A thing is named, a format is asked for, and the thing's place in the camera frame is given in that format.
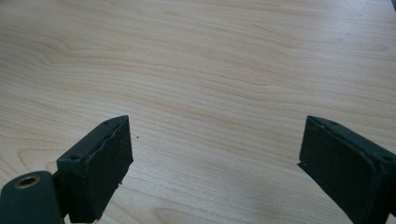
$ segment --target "wood grain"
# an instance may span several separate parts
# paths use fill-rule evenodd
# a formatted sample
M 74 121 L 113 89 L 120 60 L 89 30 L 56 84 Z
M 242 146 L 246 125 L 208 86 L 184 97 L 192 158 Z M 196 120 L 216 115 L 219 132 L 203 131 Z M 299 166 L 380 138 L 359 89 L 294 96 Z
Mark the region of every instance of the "wood grain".
M 395 72 L 390 0 L 0 0 L 0 187 L 126 114 L 98 223 L 350 223 L 296 165 L 304 120 L 396 152 Z

